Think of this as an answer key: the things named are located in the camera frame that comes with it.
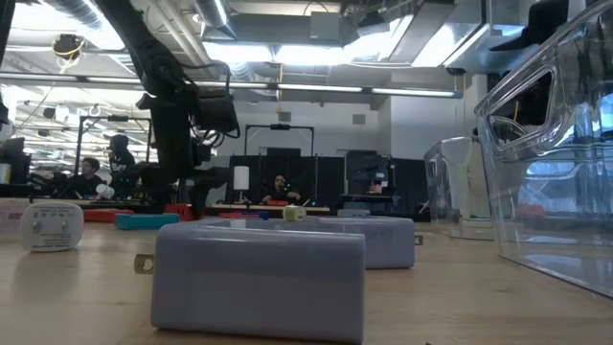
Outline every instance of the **white power adapter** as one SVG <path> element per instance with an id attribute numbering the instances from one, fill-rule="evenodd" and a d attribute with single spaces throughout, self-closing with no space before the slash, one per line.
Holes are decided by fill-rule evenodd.
<path id="1" fill-rule="evenodd" d="M 83 235 L 83 210 L 66 202 L 41 202 L 29 206 L 19 232 L 25 249 L 51 252 L 74 248 Z"/>

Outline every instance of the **white wall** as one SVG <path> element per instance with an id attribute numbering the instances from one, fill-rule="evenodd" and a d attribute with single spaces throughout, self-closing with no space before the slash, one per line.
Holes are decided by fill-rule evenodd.
<path id="1" fill-rule="evenodd" d="M 475 76 L 460 100 L 391 97 L 391 154 L 397 158 L 423 159 L 439 141 L 470 135 L 476 126 L 474 107 L 485 97 L 486 87 L 486 77 Z M 387 111 L 381 109 L 380 121 Z M 379 128 L 381 138 L 387 127 Z M 384 143 L 377 147 L 384 148 Z"/>
<path id="2" fill-rule="evenodd" d="M 226 138 L 217 149 L 217 155 L 243 154 L 245 125 L 277 124 L 277 103 L 260 102 L 249 104 L 235 102 L 238 122 L 241 127 L 239 139 Z M 284 111 L 291 111 L 292 126 L 315 127 L 316 154 L 342 156 L 347 150 L 377 149 L 377 112 L 368 104 L 326 103 L 282 103 Z M 353 125 L 353 114 L 365 114 L 366 125 Z M 247 154 L 266 154 L 266 148 L 301 149 L 303 156 L 310 155 L 310 131 L 270 130 L 256 128 L 249 130 Z"/>
<path id="3" fill-rule="evenodd" d="M 379 154 L 392 154 L 392 98 L 388 97 L 379 108 L 378 136 L 376 151 Z"/>

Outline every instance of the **teal tray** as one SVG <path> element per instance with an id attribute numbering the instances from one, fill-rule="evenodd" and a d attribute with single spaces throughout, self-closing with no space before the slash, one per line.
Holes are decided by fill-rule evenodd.
<path id="1" fill-rule="evenodd" d="M 115 227 L 121 230 L 159 230 L 166 224 L 179 222 L 179 215 L 117 215 Z"/>

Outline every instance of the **transparent plastic container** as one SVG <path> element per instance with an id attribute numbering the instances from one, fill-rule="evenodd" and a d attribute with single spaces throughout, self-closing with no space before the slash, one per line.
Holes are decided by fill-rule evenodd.
<path id="1" fill-rule="evenodd" d="M 30 206 L 29 201 L 0 200 L 0 242 L 17 242 L 21 216 Z"/>
<path id="2" fill-rule="evenodd" d="M 493 240 L 478 141 L 473 138 L 442 140 L 423 159 L 432 222 L 451 237 Z"/>
<path id="3" fill-rule="evenodd" d="M 599 1 L 560 27 L 476 108 L 500 254 L 609 296 L 611 28 L 613 1 Z M 546 75 L 551 83 L 542 122 L 534 112 L 524 124 L 515 121 L 517 110 L 514 119 L 496 116 Z"/>

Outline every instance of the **workbench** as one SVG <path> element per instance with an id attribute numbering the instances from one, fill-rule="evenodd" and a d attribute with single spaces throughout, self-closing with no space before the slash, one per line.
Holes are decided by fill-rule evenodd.
<path id="1" fill-rule="evenodd" d="M 613 301 L 501 259 L 492 242 L 417 226 L 413 269 L 366 274 L 365 344 L 613 343 Z M 154 231 L 89 223 L 78 250 L 35 254 L 1 241 L 0 343 L 306 344 L 152 328 L 152 277 L 133 261 L 154 242 Z"/>
<path id="2" fill-rule="evenodd" d="M 285 206 L 268 205 L 242 205 L 242 204 L 212 204 L 204 209 L 204 215 L 216 217 L 222 213 L 233 213 L 237 211 L 268 211 L 271 218 L 282 218 Z M 336 216 L 329 207 L 305 207 L 306 214 L 309 216 Z"/>

